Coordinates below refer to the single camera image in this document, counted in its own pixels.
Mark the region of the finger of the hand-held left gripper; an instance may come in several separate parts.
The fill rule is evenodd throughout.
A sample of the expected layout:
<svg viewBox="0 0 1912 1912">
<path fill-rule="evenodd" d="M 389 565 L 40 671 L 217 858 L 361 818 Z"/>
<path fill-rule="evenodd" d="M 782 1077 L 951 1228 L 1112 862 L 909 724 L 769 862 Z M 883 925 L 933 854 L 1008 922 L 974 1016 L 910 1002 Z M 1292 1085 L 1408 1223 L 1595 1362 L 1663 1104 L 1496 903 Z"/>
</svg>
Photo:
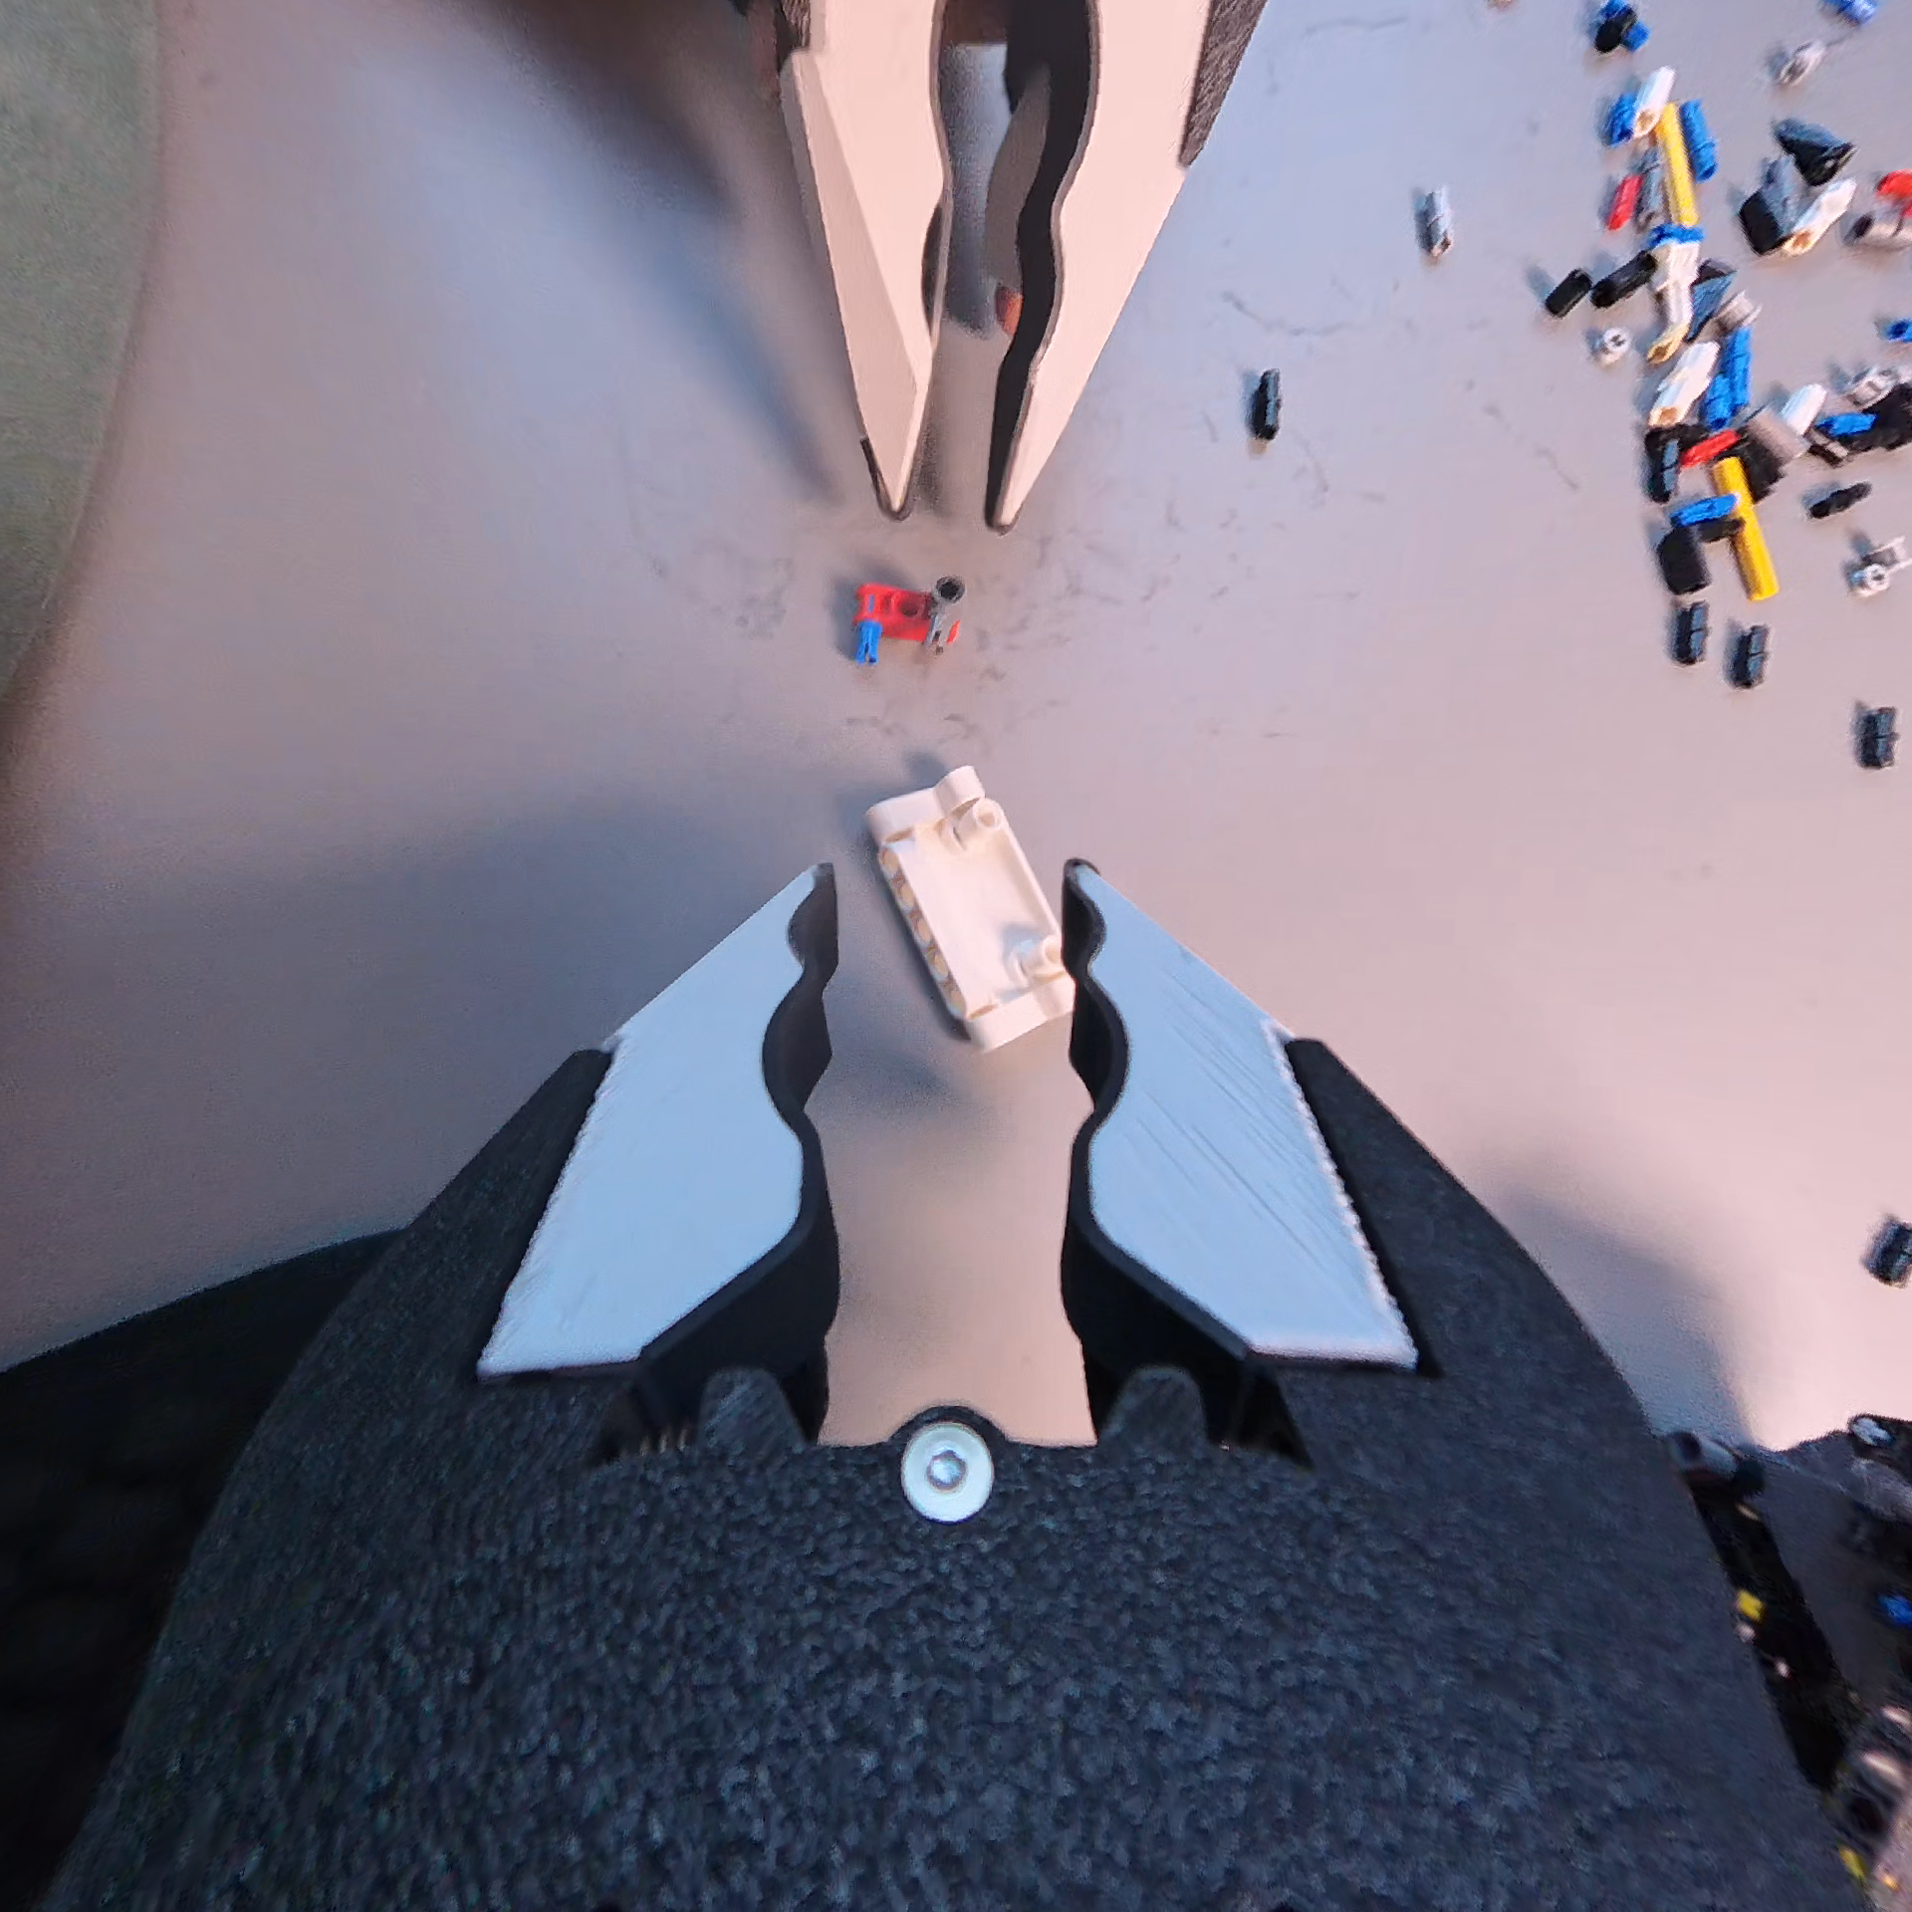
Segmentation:
<svg viewBox="0 0 1912 1912">
<path fill-rule="evenodd" d="M 910 511 L 949 268 L 942 3 L 796 7 L 782 62 L 880 508 Z"/>
<path fill-rule="evenodd" d="M 987 524 L 1001 532 L 1180 197 L 1208 25 L 1207 3 L 1010 5 L 1010 129 L 987 192 L 1016 294 L 987 455 Z"/>
</svg>

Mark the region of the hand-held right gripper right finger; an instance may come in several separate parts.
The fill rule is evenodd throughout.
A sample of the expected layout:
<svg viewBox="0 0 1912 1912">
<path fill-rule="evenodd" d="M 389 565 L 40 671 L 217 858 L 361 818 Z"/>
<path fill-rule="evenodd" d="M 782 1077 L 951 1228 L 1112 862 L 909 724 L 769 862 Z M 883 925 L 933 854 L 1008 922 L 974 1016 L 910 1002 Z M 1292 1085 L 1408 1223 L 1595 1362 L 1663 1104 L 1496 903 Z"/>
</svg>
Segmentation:
<svg viewBox="0 0 1912 1912">
<path fill-rule="evenodd" d="M 1069 1151 L 1061 1293 L 1095 1435 L 1180 1370 L 1214 1443 L 1299 1438 L 1285 1367 L 1417 1369 L 1417 1343 L 1285 1057 L 1284 1027 L 1095 865 L 1063 882 Z"/>
</svg>

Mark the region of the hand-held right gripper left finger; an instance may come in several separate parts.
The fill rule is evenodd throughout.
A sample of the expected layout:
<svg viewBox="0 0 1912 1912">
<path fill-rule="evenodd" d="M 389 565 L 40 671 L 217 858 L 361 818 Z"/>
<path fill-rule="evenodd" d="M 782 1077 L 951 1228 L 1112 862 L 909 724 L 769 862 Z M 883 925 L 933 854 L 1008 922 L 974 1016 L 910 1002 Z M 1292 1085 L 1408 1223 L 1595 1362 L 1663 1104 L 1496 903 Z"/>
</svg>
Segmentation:
<svg viewBox="0 0 1912 1912">
<path fill-rule="evenodd" d="M 479 1356 L 623 1372 L 650 1429 L 765 1370 L 815 1438 L 839 1250 L 805 1099 L 828 1065 L 837 892 L 815 865 L 605 1042 L 605 1077 Z"/>
</svg>

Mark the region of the white toy panel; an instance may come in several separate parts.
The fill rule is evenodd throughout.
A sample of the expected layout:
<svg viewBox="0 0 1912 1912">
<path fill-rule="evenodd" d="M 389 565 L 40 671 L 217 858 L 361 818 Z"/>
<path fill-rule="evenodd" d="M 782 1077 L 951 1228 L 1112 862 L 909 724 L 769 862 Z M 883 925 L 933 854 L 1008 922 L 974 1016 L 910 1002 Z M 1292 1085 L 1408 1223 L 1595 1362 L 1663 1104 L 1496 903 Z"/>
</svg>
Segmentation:
<svg viewBox="0 0 1912 1912">
<path fill-rule="evenodd" d="M 1061 925 L 977 769 L 875 803 L 868 833 L 945 1009 L 977 1047 L 1073 1016 Z"/>
</svg>

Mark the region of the pile of small toy pieces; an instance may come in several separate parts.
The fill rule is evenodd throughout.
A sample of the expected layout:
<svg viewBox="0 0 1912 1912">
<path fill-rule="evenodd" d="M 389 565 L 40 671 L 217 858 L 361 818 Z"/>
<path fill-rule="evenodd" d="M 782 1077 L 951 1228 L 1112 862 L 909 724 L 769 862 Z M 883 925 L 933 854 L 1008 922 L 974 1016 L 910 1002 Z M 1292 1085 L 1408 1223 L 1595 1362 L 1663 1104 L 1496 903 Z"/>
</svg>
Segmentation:
<svg viewBox="0 0 1912 1912">
<path fill-rule="evenodd" d="M 1907 632 L 1907 5 L 1569 5 L 1597 251 L 1539 314 L 1636 384 L 1663 657 L 1736 701 L 1831 595 Z"/>
</svg>

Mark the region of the partly built toy truck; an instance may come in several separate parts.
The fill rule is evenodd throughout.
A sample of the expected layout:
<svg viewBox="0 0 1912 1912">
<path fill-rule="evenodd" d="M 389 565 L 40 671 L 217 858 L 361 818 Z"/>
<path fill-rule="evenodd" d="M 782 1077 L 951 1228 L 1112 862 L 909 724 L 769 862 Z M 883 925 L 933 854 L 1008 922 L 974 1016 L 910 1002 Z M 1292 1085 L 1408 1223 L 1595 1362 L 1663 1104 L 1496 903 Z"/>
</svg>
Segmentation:
<svg viewBox="0 0 1912 1912">
<path fill-rule="evenodd" d="M 1727 1576 L 1736 1637 L 1867 1908 L 1910 1908 L 1910 1423 L 1796 1450 L 1677 1429 L 1663 1452 Z"/>
</svg>

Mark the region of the person's green top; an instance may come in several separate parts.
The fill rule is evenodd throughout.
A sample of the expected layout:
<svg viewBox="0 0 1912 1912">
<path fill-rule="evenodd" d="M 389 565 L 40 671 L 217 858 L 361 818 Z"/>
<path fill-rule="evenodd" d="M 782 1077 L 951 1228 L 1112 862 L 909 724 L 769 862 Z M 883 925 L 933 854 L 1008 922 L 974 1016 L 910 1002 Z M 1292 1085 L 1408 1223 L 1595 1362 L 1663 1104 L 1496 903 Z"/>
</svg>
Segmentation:
<svg viewBox="0 0 1912 1912">
<path fill-rule="evenodd" d="M 158 193 L 155 3 L 2 5 L 2 686 L 103 457 Z"/>
</svg>

